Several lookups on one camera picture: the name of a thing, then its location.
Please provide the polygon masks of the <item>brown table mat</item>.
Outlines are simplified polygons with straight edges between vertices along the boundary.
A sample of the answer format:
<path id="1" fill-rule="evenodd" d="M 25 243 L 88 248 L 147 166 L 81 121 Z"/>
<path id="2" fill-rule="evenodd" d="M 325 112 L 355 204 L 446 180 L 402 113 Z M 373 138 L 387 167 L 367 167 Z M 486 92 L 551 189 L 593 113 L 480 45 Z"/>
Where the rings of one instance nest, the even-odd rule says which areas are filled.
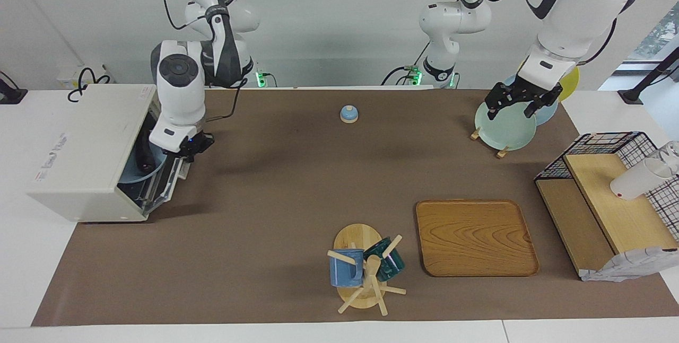
<path id="1" fill-rule="evenodd" d="M 143 224 L 79 224 L 34 326 L 379 320 L 337 312 L 326 252 L 343 227 L 400 234 L 391 321 L 677 316 L 660 275 L 581 281 L 534 177 L 577 138 L 565 111 L 504 159 L 470 140 L 483 90 L 242 90 L 215 143 Z M 358 121 L 340 110 L 353 105 Z M 540 263 L 526 277 L 435 278 L 415 205 L 509 199 Z"/>

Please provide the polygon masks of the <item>dark green mug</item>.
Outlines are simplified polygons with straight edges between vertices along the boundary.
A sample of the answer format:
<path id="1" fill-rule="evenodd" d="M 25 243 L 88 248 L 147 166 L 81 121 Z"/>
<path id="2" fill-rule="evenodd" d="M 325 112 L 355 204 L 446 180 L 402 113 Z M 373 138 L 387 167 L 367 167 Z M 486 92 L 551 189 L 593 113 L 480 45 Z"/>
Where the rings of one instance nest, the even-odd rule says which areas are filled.
<path id="1" fill-rule="evenodd" d="M 386 258 L 383 257 L 383 253 L 391 243 L 392 239 L 390 237 L 385 237 L 366 249 L 363 253 L 364 259 L 367 259 L 369 256 L 378 256 L 378 258 L 381 259 L 380 268 L 376 273 L 377 280 L 381 282 L 389 281 L 405 269 L 405 263 L 397 249 L 393 249 Z"/>

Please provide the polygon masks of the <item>light blue racked plate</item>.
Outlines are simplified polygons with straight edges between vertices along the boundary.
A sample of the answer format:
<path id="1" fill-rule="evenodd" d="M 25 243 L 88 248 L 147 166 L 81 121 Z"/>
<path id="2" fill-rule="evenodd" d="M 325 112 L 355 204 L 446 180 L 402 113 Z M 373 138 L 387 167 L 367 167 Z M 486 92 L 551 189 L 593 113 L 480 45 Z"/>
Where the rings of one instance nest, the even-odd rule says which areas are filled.
<path id="1" fill-rule="evenodd" d="M 507 79 L 503 81 L 503 84 L 511 85 L 514 82 L 514 80 L 516 80 L 515 74 L 507 77 Z M 538 111 L 536 111 L 536 113 L 534 114 L 534 118 L 536 119 L 536 125 L 541 126 L 547 123 L 549 120 L 551 120 L 551 118 L 557 111 L 559 104 L 560 104 L 559 99 L 556 99 L 552 105 L 541 107 Z"/>

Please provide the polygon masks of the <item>wooden plate rack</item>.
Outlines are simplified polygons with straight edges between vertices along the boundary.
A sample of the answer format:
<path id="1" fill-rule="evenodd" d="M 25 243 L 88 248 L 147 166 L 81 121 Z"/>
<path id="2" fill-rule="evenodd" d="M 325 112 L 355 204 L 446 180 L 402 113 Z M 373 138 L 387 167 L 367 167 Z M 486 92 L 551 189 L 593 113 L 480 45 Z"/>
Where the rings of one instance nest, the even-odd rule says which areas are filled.
<path id="1" fill-rule="evenodd" d="M 517 144 L 518 139 L 512 135 L 506 136 L 502 129 L 490 126 L 479 126 L 470 135 L 470 139 L 474 142 L 480 142 L 495 151 L 495 157 L 503 159 L 508 154 L 518 150 L 520 145 Z"/>

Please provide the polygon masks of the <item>wooden serving tray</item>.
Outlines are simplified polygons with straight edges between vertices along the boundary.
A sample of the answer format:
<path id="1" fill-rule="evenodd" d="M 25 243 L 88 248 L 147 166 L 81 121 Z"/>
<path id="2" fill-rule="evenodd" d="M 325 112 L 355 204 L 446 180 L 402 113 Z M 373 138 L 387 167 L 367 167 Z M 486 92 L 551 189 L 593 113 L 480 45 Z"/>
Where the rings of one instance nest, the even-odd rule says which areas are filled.
<path id="1" fill-rule="evenodd" d="M 422 266 L 433 277 L 533 276 L 540 270 L 526 220 L 507 199 L 415 205 Z"/>

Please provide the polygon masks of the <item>glass oven door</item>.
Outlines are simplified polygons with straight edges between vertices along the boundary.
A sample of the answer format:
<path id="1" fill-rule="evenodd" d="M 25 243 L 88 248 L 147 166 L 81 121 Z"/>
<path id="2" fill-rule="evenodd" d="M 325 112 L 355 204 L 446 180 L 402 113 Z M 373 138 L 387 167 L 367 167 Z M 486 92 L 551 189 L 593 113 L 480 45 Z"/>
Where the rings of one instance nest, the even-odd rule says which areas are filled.
<path id="1" fill-rule="evenodd" d="M 172 198 L 177 181 L 186 177 L 190 166 L 184 157 L 177 157 L 174 154 L 167 155 L 153 144 L 150 145 L 150 148 L 158 164 L 156 171 L 144 181 L 139 195 L 141 213 L 146 218 Z"/>

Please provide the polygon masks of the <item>white toaster oven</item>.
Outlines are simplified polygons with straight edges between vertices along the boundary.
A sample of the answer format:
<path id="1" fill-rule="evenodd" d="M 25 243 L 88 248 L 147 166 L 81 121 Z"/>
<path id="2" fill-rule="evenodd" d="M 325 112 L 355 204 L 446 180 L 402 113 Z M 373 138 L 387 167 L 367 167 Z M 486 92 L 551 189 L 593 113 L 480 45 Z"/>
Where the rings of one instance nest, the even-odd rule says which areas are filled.
<path id="1" fill-rule="evenodd" d="M 70 222 L 147 220 L 139 200 L 144 181 L 117 182 L 136 138 L 159 117 L 155 85 L 89 85 L 71 109 L 28 196 Z"/>

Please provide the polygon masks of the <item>white cup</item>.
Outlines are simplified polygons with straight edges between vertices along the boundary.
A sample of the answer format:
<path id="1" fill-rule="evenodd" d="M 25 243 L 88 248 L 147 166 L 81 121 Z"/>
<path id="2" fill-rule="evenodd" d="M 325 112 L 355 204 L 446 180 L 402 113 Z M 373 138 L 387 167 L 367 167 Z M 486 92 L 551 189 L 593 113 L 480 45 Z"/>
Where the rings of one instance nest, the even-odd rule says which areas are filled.
<path id="1" fill-rule="evenodd" d="M 624 200 L 633 200 L 657 188 L 677 173 L 677 167 L 660 159 L 643 159 L 610 183 L 611 192 Z"/>

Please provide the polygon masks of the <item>clear glass cup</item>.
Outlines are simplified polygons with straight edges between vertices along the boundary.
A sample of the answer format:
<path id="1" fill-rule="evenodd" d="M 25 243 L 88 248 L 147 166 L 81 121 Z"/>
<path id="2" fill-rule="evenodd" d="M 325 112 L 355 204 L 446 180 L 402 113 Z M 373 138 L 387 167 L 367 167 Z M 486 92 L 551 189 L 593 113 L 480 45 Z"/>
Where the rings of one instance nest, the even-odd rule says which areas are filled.
<path id="1" fill-rule="evenodd" d="M 658 149 L 659 175 L 672 177 L 679 174 L 679 140 L 668 142 Z"/>

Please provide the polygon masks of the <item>blue mug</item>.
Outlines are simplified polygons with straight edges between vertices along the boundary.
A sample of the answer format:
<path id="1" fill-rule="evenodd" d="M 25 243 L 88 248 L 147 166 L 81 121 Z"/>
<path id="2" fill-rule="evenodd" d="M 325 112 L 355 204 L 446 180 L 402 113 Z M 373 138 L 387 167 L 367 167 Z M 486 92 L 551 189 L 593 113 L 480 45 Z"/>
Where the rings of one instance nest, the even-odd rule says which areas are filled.
<path id="1" fill-rule="evenodd" d="M 334 287 L 358 287 L 363 283 L 363 249 L 327 251 L 330 284 Z"/>

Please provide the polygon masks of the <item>yellow plate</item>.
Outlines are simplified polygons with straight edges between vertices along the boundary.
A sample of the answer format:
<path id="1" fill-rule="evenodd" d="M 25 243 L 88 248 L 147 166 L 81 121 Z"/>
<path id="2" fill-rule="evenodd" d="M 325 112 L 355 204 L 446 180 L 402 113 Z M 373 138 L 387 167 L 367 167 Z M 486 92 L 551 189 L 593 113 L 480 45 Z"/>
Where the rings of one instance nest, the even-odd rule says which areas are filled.
<path id="1" fill-rule="evenodd" d="M 579 79 L 580 79 L 579 67 L 575 67 L 573 68 L 573 70 L 565 74 L 565 76 L 559 80 L 559 84 L 562 87 L 562 92 L 558 97 L 558 101 L 563 102 L 565 101 L 565 99 L 567 99 L 570 95 L 573 94 L 573 92 L 575 91 L 575 89 L 577 89 L 577 86 L 579 85 Z"/>

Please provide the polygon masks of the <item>pale green plate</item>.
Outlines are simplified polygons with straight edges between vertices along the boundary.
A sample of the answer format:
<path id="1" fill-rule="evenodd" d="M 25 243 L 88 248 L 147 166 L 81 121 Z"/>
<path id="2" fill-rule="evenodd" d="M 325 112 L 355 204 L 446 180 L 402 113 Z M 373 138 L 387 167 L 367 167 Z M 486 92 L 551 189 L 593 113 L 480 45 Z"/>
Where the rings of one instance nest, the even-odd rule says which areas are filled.
<path id="1" fill-rule="evenodd" d="M 497 112 L 494 120 L 482 102 L 475 113 L 475 130 L 486 145 L 497 150 L 514 151 L 528 145 L 536 133 L 536 119 L 526 118 L 528 102 L 519 102 Z"/>

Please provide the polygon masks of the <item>wooden mug tree stand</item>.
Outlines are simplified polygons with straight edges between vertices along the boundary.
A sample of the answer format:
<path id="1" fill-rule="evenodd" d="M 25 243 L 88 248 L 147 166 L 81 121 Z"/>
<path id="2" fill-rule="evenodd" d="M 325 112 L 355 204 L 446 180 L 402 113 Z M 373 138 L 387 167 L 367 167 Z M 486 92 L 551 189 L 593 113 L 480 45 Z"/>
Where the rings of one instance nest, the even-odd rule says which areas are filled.
<path id="1" fill-rule="evenodd" d="M 369 225 L 350 224 L 338 232 L 333 242 L 333 248 L 330 250 L 363 249 L 365 251 L 383 238 L 385 237 L 382 237 L 377 230 Z M 397 235 L 391 239 L 392 243 L 383 253 L 384 258 L 393 249 L 397 249 L 402 237 Z M 380 268 L 380 262 L 381 259 L 378 256 L 369 256 L 367 259 L 363 259 L 363 283 L 358 287 L 335 287 L 343 301 L 342 306 L 338 309 L 340 314 L 346 312 L 350 307 L 354 309 L 369 309 L 370 307 L 377 306 L 380 309 L 381 316 L 387 316 L 388 310 L 384 302 L 384 296 L 387 293 L 400 295 L 407 293 L 406 289 L 388 285 L 388 281 L 381 282 L 377 280 L 376 273 Z"/>

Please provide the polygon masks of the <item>black desk clamp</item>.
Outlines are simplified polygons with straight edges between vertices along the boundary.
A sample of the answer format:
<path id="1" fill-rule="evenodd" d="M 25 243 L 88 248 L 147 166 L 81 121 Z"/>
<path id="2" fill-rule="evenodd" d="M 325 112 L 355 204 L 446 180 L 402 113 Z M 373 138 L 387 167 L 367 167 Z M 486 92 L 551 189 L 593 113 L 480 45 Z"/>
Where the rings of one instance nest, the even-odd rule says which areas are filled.
<path id="1" fill-rule="evenodd" d="M 19 104 L 28 90 L 17 85 L 7 73 L 0 70 L 0 104 Z"/>

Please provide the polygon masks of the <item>white wall socket box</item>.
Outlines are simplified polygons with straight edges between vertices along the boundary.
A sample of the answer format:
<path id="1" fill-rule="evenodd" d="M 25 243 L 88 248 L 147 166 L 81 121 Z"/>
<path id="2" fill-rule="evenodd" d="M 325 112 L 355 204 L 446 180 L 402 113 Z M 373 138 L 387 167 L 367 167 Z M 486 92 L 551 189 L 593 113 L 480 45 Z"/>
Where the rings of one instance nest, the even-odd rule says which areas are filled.
<path id="1" fill-rule="evenodd" d="M 85 68 L 93 70 L 94 78 L 92 77 L 92 73 L 89 72 L 83 74 L 82 80 L 79 78 L 82 70 Z M 79 82 L 82 82 L 82 85 L 94 84 L 97 80 L 101 80 L 102 83 L 109 82 L 111 84 L 116 82 L 114 76 L 106 70 L 103 65 L 71 65 L 60 67 L 56 79 L 63 90 L 75 90 L 78 88 Z"/>

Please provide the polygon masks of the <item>dark purple eggplant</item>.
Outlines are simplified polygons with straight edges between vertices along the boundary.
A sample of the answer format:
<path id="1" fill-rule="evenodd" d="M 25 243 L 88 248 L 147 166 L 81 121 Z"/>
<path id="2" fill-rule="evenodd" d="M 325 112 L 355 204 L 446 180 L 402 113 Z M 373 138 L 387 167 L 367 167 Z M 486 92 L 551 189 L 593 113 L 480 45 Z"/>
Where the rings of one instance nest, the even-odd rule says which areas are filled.
<path id="1" fill-rule="evenodd" d="M 139 171 L 149 174 L 156 168 L 153 152 L 150 145 L 150 131 L 143 130 L 134 143 L 134 158 Z"/>

